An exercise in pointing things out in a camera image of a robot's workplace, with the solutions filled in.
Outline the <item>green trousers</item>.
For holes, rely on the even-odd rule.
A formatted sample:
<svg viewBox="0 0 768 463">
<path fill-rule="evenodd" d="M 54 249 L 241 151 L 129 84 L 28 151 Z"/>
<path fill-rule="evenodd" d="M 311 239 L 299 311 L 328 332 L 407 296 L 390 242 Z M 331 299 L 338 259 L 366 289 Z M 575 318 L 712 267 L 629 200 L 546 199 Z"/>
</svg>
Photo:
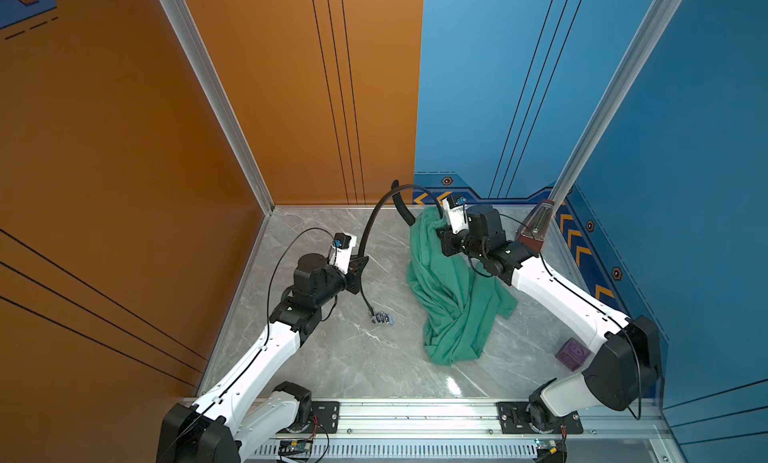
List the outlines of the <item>green trousers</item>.
<svg viewBox="0 0 768 463">
<path fill-rule="evenodd" d="M 427 356 L 437 365 L 451 366 L 480 358 L 496 318 L 510 318 L 518 301 L 502 282 L 480 276 L 463 257 L 444 256 L 437 235 L 441 226 L 435 208 L 416 217 L 406 281 L 427 315 Z"/>
</svg>

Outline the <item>black leather belt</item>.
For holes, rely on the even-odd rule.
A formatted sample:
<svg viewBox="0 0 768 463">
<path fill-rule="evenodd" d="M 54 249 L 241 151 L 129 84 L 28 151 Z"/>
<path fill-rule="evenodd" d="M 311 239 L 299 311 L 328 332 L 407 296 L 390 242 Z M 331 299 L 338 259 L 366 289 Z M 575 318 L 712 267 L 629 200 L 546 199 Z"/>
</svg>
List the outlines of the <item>black leather belt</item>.
<svg viewBox="0 0 768 463">
<path fill-rule="evenodd" d="M 353 255 L 367 255 L 359 294 L 374 325 L 391 325 L 408 299 L 408 229 L 416 220 L 418 198 L 433 202 L 432 193 L 415 182 L 395 180 L 370 211 Z"/>
</svg>

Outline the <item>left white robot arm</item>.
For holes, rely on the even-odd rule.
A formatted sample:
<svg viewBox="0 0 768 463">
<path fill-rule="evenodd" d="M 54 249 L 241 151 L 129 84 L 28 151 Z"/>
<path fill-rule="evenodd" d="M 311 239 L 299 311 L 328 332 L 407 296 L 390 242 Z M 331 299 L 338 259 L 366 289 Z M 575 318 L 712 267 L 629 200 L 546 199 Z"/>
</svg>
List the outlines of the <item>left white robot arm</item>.
<svg viewBox="0 0 768 463">
<path fill-rule="evenodd" d="M 322 321 L 322 307 L 341 292 L 361 289 L 368 257 L 337 266 L 321 254 L 299 259 L 293 284 L 281 297 L 250 350 L 192 405 L 174 405 L 162 421 L 159 462 L 243 462 L 284 429 L 300 431 L 310 418 L 310 390 L 290 382 L 254 402 L 275 373 Z"/>
</svg>

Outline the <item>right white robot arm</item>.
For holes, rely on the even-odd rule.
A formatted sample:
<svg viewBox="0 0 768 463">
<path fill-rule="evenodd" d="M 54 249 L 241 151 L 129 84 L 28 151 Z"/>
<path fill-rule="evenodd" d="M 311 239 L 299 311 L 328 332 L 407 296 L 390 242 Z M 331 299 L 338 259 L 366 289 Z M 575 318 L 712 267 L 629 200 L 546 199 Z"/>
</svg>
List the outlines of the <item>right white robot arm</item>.
<svg viewBox="0 0 768 463">
<path fill-rule="evenodd" d="M 662 377 L 660 336 L 645 316 L 631 318 L 600 302 L 558 272 L 541 254 L 553 204 L 538 204 L 521 222 L 514 238 L 502 228 L 501 214 L 490 205 L 468 207 L 463 198 L 441 204 L 447 223 L 438 229 L 446 256 L 462 254 L 487 273 L 527 294 L 565 323 L 582 343 L 589 365 L 571 376 L 553 379 L 529 397 L 526 414 L 538 433 L 559 431 L 578 411 L 602 405 L 624 411 L 639 404 Z"/>
</svg>

